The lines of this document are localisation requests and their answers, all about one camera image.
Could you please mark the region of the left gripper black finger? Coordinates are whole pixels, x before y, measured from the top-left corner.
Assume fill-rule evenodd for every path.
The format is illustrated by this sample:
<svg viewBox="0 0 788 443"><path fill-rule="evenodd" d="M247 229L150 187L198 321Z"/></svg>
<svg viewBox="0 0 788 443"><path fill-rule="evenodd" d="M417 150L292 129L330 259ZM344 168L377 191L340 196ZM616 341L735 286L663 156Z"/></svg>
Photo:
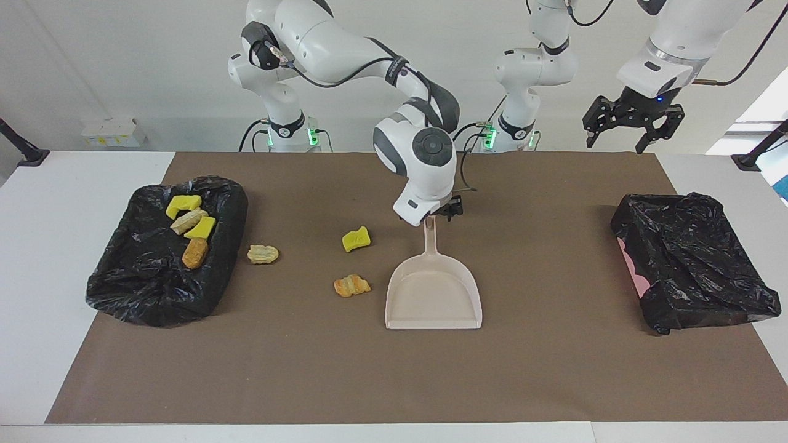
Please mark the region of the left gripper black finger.
<svg viewBox="0 0 788 443"><path fill-rule="evenodd" d="M616 101L611 101L605 96L597 96L582 118L582 124L587 132L586 146L593 148L597 138L602 132L616 126Z"/></svg>
<svg viewBox="0 0 788 443"><path fill-rule="evenodd" d="M642 135L635 145L635 152L642 154L651 144L659 140L670 140L685 116L686 113L682 106L670 106L665 111L664 121L658 128L654 126L656 117L643 117L640 123L642 128L645 129L645 134Z"/></svg>

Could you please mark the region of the beige plastic dustpan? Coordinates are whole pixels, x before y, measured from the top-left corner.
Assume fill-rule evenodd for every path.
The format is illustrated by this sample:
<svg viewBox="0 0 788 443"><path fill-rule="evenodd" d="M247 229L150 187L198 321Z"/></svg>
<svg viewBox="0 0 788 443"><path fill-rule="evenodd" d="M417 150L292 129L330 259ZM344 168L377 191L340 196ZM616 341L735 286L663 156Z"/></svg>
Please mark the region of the beige plastic dustpan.
<svg viewBox="0 0 788 443"><path fill-rule="evenodd" d="M476 280L461 261L439 253L435 216L423 221L423 252L391 275L385 301L389 330L478 330L483 309Z"/></svg>

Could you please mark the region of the yellow wavy foam piece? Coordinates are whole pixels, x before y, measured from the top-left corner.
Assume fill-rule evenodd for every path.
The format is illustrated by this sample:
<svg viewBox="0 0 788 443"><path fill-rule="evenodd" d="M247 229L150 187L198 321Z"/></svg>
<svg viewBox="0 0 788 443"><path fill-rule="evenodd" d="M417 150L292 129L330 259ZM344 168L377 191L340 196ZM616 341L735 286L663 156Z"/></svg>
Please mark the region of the yellow wavy foam piece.
<svg viewBox="0 0 788 443"><path fill-rule="evenodd" d="M357 230L349 231L342 236L342 247L346 253L362 249L362 247L368 247L369 245L371 245L371 236L365 225L361 225Z"/></svg>

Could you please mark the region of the orange striped foam piece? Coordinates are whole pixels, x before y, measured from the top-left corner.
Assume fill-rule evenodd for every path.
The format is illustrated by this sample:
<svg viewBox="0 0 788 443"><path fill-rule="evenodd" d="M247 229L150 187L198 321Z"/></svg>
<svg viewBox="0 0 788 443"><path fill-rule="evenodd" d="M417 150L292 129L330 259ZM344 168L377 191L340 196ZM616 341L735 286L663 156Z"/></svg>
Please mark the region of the orange striped foam piece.
<svg viewBox="0 0 788 443"><path fill-rule="evenodd" d="M351 274L335 280L333 282L333 289L337 295L340 295L340 297L343 298L349 298L353 295L360 295L372 290L369 282L360 277L358 274Z"/></svg>

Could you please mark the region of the yellow curved foam piece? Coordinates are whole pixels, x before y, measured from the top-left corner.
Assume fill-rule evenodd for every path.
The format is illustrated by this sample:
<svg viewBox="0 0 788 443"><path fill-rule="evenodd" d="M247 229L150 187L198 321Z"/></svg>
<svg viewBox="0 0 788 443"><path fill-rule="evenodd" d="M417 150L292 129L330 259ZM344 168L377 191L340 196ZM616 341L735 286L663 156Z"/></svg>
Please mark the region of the yellow curved foam piece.
<svg viewBox="0 0 788 443"><path fill-rule="evenodd" d="M216 218L203 216L194 227L183 234L183 237L188 239L209 239L216 223Z"/></svg>

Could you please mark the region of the brown cork-like foam piece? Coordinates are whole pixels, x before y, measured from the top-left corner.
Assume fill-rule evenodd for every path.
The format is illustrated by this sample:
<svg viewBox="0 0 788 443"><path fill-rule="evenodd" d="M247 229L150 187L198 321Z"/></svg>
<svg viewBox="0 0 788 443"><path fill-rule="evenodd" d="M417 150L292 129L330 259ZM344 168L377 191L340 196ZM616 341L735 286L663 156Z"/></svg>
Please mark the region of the brown cork-like foam piece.
<svg viewBox="0 0 788 443"><path fill-rule="evenodd" d="M181 261L188 269L198 269L204 263L208 250L209 244L206 239L192 238L181 256Z"/></svg>

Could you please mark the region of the pale beige foam chunk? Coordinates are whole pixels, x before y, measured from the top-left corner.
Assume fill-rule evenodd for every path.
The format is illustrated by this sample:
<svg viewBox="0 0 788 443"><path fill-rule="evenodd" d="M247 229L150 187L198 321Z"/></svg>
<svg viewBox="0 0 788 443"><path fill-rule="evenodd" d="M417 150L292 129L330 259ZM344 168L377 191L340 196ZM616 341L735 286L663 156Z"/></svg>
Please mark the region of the pale beige foam chunk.
<svg viewBox="0 0 788 443"><path fill-rule="evenodd" d="M170 225L169 229L173 230L178 236L182 236L189 230L196 227L201 219L207 216L208 212L201 208L190 210L176 218Z"/></svg>

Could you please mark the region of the yellow notched foam piece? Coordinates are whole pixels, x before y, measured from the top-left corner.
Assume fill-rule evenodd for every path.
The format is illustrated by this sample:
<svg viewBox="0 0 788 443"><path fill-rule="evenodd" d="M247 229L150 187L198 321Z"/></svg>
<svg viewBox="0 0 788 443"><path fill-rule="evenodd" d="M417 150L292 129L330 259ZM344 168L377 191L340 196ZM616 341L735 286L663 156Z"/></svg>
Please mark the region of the yellow notched foam piece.
<svg viewBox="0 0 788 443"><path fill-rule="evenodd" d="M177 194L173 196L166 207L165 213L175 220L181 211L192 211L200 208L202 197L199 194Z"/></svg>

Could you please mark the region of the pink bin with black bag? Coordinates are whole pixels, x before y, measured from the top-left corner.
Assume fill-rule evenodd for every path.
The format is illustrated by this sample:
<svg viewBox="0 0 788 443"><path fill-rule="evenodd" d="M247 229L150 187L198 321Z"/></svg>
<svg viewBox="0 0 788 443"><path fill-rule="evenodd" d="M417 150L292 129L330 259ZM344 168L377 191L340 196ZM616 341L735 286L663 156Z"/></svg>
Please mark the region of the pink bin with black bag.
<svg viewBox="0 0 788 443"><path fill-rule="evenodd" d="M782 313L723 205L707 194L625 194L609 223L650 330L732 326Z"/></svg>

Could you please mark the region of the bin lined with black bag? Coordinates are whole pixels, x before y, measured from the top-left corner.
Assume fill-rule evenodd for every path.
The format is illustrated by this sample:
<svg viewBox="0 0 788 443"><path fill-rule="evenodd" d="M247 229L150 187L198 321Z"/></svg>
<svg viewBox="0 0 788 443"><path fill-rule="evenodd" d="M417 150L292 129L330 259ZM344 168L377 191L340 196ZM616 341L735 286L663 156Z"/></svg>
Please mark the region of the bin lined with black bag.
<svg viewBox="0 0 788 443"><path fill-rule="evenodd" d="M216 220L196 269L183 263L188 239L171 229L166 215L166 206L183 194L199 196ZM244 188L215 175L138 188L88 278L86 303L136 325L166 327L208 317L233 275L247 208Z"/></svg>

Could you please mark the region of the black clamp stand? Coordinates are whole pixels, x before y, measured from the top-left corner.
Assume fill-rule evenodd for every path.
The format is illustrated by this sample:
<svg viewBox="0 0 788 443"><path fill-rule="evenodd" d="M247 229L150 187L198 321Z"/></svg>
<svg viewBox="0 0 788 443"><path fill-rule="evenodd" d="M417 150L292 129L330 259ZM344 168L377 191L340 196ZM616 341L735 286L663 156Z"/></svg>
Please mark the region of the black clamp stand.
<svg viewBox="0 0 788 443"><path fill-rule="evenodd" d="M741 171L760 173L761 170L757 165L759 157L776 149L778 146L782 146L785 142L788 142L788 118L785 118L777 128L766 135L763 140L760 140L760 143L755 148L752 148L751 151L746 154L731 155L731 160Z"/></svg>
<svg viewBox="0 0 788 443"><path fill-rule="evenodd" d="M17 164L19 167L40 166L50 154L50 150L37 148L27 138L17 134L3 118L0 118L0 134L23 155L23 159Z"/></svg>

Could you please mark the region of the brown table mat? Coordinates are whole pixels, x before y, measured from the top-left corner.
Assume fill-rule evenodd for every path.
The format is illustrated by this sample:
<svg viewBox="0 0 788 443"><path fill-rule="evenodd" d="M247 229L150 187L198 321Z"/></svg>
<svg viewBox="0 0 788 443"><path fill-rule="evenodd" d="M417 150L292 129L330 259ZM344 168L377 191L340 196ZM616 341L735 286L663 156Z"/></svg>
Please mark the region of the brown table mat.
<svg viewBox="0 0 788 443"><path fill-rule="evenodd" d="M437 227L475 276L479 330L388 330L393 270L423 249L374 154L180 153L164 178L236 180L242 251L207 319L97 314L48 423L784 421L788 386L751 325L656 336L609 229L625 194L672 194L652 154L473 155L477 193ZM371 245L346 253L365 225ZM267 265L247 259L271 245ZM371 291L340 297L358 274Z"/></svg>

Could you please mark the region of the white box by wall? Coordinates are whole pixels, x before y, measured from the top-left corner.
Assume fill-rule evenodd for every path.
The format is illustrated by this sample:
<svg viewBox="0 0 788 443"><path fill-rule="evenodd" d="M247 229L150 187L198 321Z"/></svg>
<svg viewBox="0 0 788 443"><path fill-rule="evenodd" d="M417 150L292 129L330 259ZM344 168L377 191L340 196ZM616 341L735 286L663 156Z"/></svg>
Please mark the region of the white box by wall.
<svg viewBox="0 0 788 443"><path fill-rule="evenodd" d="M90 148L141 148L148 139L132 117L86 121L81 137Z"/></svg>

